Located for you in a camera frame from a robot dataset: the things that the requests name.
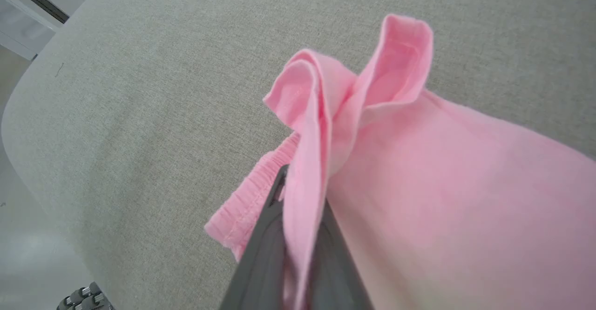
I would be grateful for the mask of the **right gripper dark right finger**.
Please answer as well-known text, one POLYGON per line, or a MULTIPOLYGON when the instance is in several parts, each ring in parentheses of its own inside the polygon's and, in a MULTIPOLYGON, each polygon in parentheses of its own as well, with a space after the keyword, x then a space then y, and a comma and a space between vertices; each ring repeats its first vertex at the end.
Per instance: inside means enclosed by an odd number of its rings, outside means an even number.
POLYGON ((372 310, 355 261, 330 204, 325 203, 312 255, 311 310, 372 310))

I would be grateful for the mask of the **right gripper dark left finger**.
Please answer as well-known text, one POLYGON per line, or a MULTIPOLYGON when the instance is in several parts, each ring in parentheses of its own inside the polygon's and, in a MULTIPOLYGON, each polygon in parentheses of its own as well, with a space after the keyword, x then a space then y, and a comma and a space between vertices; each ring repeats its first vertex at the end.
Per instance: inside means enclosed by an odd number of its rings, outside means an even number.
POLYGON ((284 308, 283 202, 288 165, 282 166, 266 198, 251 237, 219 308, 282 310, 284 308))

